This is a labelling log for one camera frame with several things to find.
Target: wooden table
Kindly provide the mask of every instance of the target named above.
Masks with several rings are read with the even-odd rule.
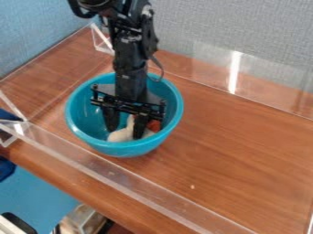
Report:
[[[224,90],[224,68],[164,51],[157,58],[184,99],[180,124],[149,154],[132,159],[101,156],[256,233],[306,233],[313,197],[311,121],[196,83]],[[64,103],[84,80],[110,70],[110,57],[93,50],[90,31],[82,29],[17,70],[0,89],[32,123],[93,152],[65,126]],[[244,82],[254,92],[238,89],[238,94],[246,92],[260,102],[302,94],[306,105],[282,101],[276,106],[311,117],[310,94],[239,74],[238,84]],[[192,233],[22,141],[1,148],[0,154],[133,233]]]

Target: teal bowl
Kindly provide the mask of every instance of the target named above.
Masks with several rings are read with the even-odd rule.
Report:
[[[176,87],[168,80],[153,82],[148,79],[148,90],[165,100],[163,129],[148,138],[125,143],[110,143],[106,141],[108,131],[101,110],[90,105],[90,85],[113,82],[114,73],[108,73],[92,78],[77,87],[64,107],[65,123],[76,137],[100,153],[114,157],[135,157],[153,150],[172,132],[181,117],[183,100]],[[120,114],[119,128],[125,126],[127,116],[125,113]]]

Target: bowl rim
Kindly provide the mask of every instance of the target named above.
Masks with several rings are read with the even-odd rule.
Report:
[[[66,126],[69,127],[72,133],[76,135],[76,137],[82,140],[86,144],[90,144],[93,146],[98,146],[98,147],[105,147],[105,148],[128,148],[128,147],[135,147],[135,146],[141,146],[145,144],[149,144],[153,141],[159,141],[160,139],[163,139],[168,133],[172,131],[172,129],[176,127],[180,117],[181,117],[181,113],[183,113],[183,99],[181,99],[181,95],[179,93],[177,88],[175,87],[175,85],[167,80],[163,79],[161,82],[164,83],[164,85],[168,87],[168,89],[172,91],[173,95],[175,95],[175,99],[177,101],[177,108],[176,108],[176,112],[175,115],[169,121],[169,123],[165,125],[165,127],[156,132],[156,134],[153,134],[152,136],[144,138],[144,139],[139,139],[131,142],[123,142],[123,143],[110,143],[108,141],[104,140],[98,140],[93,137],[90,137],[88,134],[85,134],[76,126],[76,124],[73,123],[72,120],[72,115],[69,114],[69,110],[72,107],[72,103],[73,103],[73,99],[77,96],[77,94],[81,92],[81,90],[85,88],[85,86],[90,86],[94,80],[98,80],[104,77],[109,77],[114,75],[114,72],[109,72],[105,74],[100,74],[97,76],[94,76],[93,78],[90,78],[89,80],[86,80],[84,83],[81,83],[77,88],[74,89],[74,91],[70,93],[69,98],[65,102],[65,106],[64,106],[64,118],[65,118],[65,123]],[[155,75],[153,73],[148,73],[149,76],[152,76],[152,78],[157,79],[159,75]]]

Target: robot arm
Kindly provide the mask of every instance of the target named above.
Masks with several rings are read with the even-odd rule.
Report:
[[[163,120],[164,101],[147,91],[147,60],[161,68],[152,56],[157,50],[148,0],[66,0],[76,16],[88,18],[98,15],[106,19],[106,28],[114,50],[114,85],[92,86],[92,104],[102,109],[106,129],[112,132],[119,125],[119,112],[137,116],[133,138],[141,137],[149,120]]]

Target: blue bowl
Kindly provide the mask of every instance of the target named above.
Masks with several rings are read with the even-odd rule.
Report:
[[[149,74],[149,76],[155,79],[159,78],[155,74]],[[113,82],[114,73],[100,75],[84,82],[69,96],[64,108],[64,118],[72,133],[96,151],[114,157],[133,157],[155,149],[167,138],[181,117],[183,100],[176,87],[168,80],[153,82],[148,79],[148,90],[165,100],[163,129],[145,139],[125,143],[106,142],[108,131],[101,110],[97,106],[90,105],[90,85],[93,83],[112,84]],[[125,126],[125,120],[127,114],[121,113],[119,128]]]

